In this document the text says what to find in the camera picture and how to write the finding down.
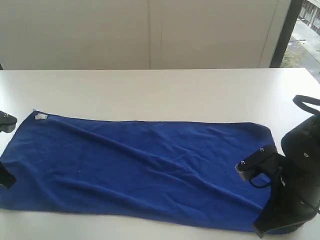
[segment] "white table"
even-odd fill
[[[296,94],[320,97],[319,84],[302,68],[0,71],[0,110],[16,116],[19,123],[33,109],[93,120],[249,121],[268,126],[279,150],[284,134],[310,116],[293,104]],[[0,152],[12,135],[0,134]],[[319,234],[320,217],[316,216],[293,234],[265,239],[316,240]],[[0,239],[258,237],[124,216],[0,210]]]

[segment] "towel tag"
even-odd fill
[[[43,113],[38,113],[37,115],[35,115],[34,119],[35,120],[46,120],[48,117],[48,115],[43,114]]]

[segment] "white wall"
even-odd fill
[[[268,67],[291,0],[1,0],[4,69]]]

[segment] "robotic end effector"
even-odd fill
[[[252,224],[260,238],[267,232],[293,232],[320,214],[320,112],[304,104],[320,106],[320,100],[297,95],[293,102],[313,116],[282,138],[285,156],[274,145],[261,146],[235,166],[254,187],[271,187],[268,202]],[[255,185],[252,179],[261,173],[270,182]]]
[[[0,132],[11,133],[17,124],[17,119],[3,111],[0,111]],[[13,176],[5,166],[0,162],[0,185],[9,189],[15,184],[16,178]]]

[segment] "blue towel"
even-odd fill
[[[31,113],[0,161],[0,208],[124,215],[253,232],[270,196],[235,164],[274,144],[254,123],[96,121]],[[266,183],[268,179],[258,179]]]

